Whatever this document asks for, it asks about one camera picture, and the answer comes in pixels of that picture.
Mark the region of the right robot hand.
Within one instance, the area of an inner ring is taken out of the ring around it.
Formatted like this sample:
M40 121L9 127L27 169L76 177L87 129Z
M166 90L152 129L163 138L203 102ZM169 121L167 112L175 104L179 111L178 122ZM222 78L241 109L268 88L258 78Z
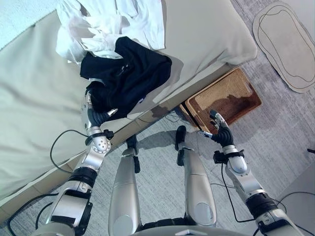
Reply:
M211 110L209 116L212 119L211 122L213 126L218 131L217 134L212 134L203 130L199 130L197 133L219 143L222 148L234 145L232 132L223 116L215 110Z

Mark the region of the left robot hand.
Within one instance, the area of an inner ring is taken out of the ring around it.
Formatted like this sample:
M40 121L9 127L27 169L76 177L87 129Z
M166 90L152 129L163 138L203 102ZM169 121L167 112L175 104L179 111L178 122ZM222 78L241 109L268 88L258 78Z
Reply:
M118 111L118 109L115 108L98 113L93 107L90 90L90 88L86 89L81 107L82 123L86 130L92 127L100 128L103 123L107 122Z

